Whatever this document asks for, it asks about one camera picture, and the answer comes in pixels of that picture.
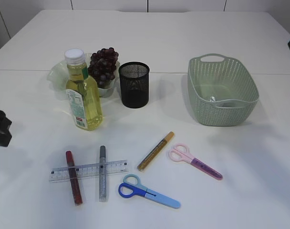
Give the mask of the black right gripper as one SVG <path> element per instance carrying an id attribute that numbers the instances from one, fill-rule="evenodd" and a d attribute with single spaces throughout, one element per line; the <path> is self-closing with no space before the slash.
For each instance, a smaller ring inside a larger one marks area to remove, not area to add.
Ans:
<path id="1" fill-rule="evenodd" d="M 11 141 L 12 135 L 9 131 L 11 124 L 12 121 L 0 110 L 0 146 L 2 147 L 7 147 Z"/>

